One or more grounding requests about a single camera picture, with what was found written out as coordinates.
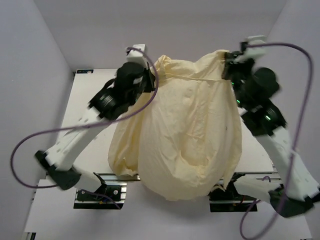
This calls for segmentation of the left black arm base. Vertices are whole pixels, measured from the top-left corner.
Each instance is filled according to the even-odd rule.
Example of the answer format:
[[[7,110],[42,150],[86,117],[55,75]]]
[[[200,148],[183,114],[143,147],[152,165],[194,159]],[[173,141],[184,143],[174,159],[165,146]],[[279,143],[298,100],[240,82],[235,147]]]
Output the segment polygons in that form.
[[[126,199],[127,184],[107,183],[106,189],[99,193],[89,193],[77,189],[73,208],[82,210],[121,210]]]

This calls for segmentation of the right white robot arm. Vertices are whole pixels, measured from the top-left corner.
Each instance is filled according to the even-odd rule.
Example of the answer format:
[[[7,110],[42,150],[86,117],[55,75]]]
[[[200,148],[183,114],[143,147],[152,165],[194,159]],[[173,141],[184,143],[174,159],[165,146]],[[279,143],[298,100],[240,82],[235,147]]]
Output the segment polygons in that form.
[[[290,146],[287,122],[271,97],[280,90],[276,74],[269,68],[252,68],[255,58],[240,60],[239,51],[224,54],[221,77],[229,80],[244,125],[264,148],[282,183],[254,179],[237,174],[225,188],[226,195],[236,200],[250,196],[270,204],[284,218],[308,212],[320,200],[320,185],[311,176],[300,156]]]

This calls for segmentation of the cream yellow jacket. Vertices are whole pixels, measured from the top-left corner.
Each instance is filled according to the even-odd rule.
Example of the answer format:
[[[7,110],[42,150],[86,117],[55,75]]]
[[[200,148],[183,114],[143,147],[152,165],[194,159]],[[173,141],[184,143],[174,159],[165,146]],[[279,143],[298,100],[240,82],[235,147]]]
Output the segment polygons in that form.
[[[108,164],[166,200],[204,197],[226,188],[242,155],[242,126],[230,81],[222,78],[225,51],[199,60],[158,58],[156,94],[144,93],[113,134]]]

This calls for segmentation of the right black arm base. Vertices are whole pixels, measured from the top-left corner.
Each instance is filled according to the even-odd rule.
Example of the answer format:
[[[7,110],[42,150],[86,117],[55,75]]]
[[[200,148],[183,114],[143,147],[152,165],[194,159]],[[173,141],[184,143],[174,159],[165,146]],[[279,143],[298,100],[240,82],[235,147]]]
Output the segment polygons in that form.
[[[244,213],[256,199],[240,195],[234,187],[224,189],[221,185],[214,187],[208,194],[211,213]]]

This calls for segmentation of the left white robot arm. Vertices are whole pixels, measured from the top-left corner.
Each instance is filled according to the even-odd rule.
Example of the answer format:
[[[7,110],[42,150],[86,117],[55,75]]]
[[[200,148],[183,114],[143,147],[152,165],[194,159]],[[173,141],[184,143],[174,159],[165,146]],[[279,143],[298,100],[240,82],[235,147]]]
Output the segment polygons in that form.
[[[148,63],[126,62],[89,101],[79,119],[84,128],[71,129],[55,145],[35,153],[35,158],[61,190],[72,187],[87,191],[94,199],[105,196],[107,185],[96,173],[74,165],[91,141],[133,106],[142,93],[155,89],[155,76]]]

